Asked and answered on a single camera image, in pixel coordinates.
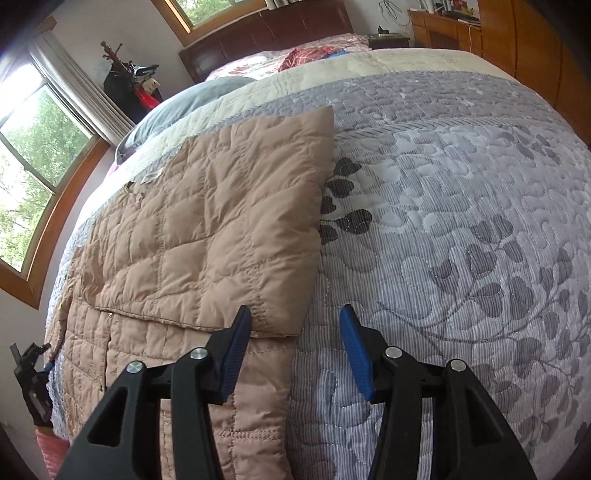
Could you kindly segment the pink sleeved left forearm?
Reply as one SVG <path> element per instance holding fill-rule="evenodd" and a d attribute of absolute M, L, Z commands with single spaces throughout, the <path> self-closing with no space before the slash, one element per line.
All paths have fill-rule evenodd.
<path fill-rule="evenodd" d="M 56 436 L 51 427 L 37 427 L 37 444 L 51 479 L 55 479 L 70 448 L 70 442 Z"/>

